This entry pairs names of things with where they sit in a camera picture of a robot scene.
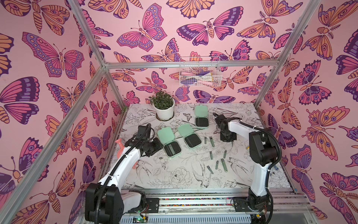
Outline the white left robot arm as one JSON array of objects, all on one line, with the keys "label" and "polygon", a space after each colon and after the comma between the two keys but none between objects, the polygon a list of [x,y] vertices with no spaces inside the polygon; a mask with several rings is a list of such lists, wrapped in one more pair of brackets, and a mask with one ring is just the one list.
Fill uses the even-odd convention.
[{"label": "white left robot arm", "polygon": [[132,168],[141,157],[151,157],[163,148],[155,137],[151,124],[139,126],[128,141],[116,141],[119,146],[117,161],[97,183],[91,183],[85,195],[84,217],[94,224],[118,224],[122,216],[134,211],[142,214],[148,209],[146,195],[140,190],[121,190]]}]

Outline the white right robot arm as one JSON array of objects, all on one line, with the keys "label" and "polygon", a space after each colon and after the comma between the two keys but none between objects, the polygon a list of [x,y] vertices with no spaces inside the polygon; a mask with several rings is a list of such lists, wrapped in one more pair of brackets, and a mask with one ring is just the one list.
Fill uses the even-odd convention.
[{"label": "white right robot arm", "polygon": [[249,155],[255,163],[254,176],[247,199],[239,199],[243,203],[242,207],[250,211],[260,211],[271,207],[273,197],[269,192],[269,175],[282,156],[277,139],[271,131],[246,124],[241,118],[227,118],[223,114],[216,113],[213,115],[220,129],[221,141],[233,142],[238,135],[249,141]]}]

